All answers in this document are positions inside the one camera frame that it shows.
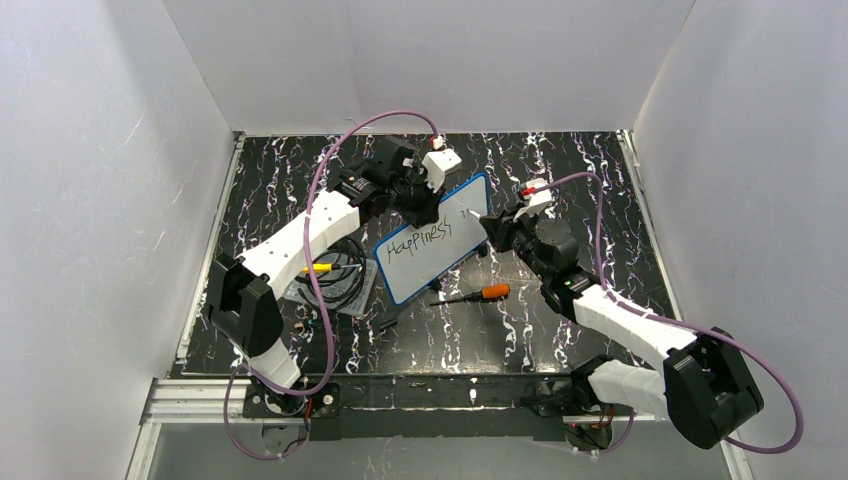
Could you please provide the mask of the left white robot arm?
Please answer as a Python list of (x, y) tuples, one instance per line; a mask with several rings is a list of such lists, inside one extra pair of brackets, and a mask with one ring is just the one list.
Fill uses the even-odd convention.
[(242, 355), (246, 370), (271, 391), (301, 397), (319, 392), (335, 361), (327, 359), (316, 386), (295, 389), (301, 373), (283, 343), (279, 307), (286, 288), (301, 274), (317, 287), (318, 255), (387, 211), (413, 227), (436, 223), (447, 177), (460, 164), (442, 136), (432, 138), (423, 157), (413, 145), (385, 137), (369, 158), (331, 173), (321, 163), (304, 212), (261, 244), (213, 260), (204, 317)]

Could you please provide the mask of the black marker cap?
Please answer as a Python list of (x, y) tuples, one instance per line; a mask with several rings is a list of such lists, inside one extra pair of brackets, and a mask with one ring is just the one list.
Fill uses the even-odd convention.
[(396, 319), (389, 319), (389, 320), (386, 320), (384, 322), (381, 322), (379, 327), (378, 327), (378, 330), (379, 331), (385, 331), (386, 329), (391, 328), (391, 327), (395, 326), (396, 324), (397, 324)]

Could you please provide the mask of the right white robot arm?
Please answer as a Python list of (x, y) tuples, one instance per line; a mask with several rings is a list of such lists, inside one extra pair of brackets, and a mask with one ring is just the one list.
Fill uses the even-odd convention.
[(555, 220), (518, 218), (517, 210), (479, 222), (497, 252), (512, 251), (541, 282), (548, 307), (634, 353), (645, 366), (598, 355), (572, 371), (572, 398), (585, 406), (628, 405), (669, 420), (691, 444), (710, 449), (764, 408), (741, 353), (714, 327), (693, 333), (635, 313), (607, 296), (578, 264), (578, 243)]

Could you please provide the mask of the blue framed whiteboard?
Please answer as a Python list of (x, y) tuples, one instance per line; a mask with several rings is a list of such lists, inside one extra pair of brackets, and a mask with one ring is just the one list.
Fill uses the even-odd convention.
[(468, 209), (487, 215), (490, 196), (489, 176), (478, 173), (444, 196), (436, 223), (422, 228), (405, 225), (377, 243), (373, 253), (393, 304), (421, 293), (487, 241)]

